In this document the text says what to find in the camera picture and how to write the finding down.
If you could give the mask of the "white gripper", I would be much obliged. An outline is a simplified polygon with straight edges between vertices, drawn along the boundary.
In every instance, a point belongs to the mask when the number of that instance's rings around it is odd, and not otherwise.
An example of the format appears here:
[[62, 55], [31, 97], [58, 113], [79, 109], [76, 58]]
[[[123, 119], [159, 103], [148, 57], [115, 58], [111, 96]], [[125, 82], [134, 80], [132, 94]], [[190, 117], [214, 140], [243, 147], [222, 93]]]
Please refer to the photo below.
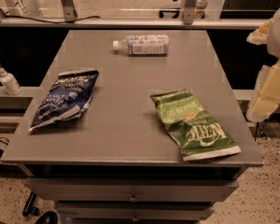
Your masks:
[[[264, 22], [246, 38], [248, 43], [266, 45], [268, 52], [280, 59], [280, 8], [271, 20]], [[272, 67], [263, 65], [259, 71], [254, 93], [246, 111], [252, 122], [263, 122], [280, 106], [280, 60]]]

